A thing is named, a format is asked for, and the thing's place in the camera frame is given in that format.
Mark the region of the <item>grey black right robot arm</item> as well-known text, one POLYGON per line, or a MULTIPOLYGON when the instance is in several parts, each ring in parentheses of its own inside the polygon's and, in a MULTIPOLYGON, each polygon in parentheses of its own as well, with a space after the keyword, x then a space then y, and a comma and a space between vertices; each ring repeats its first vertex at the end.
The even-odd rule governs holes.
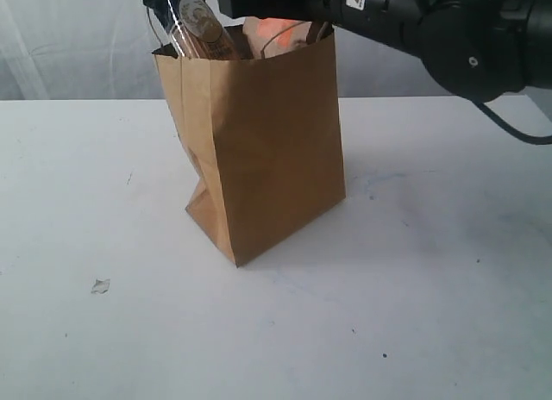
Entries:
POLYGON ((419 58, 476 103, 551 87, 551 0, 218 0, 231 18, 329 22, 419 58))

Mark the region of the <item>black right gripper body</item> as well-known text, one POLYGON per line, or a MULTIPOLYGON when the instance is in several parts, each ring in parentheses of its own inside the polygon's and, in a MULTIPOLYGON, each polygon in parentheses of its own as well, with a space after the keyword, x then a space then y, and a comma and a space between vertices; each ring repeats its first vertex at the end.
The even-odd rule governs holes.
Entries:
POLYGON ((409 42, 414 0, 218 0, 233 19, 254 16, 328 22, 377 42, 409 42))

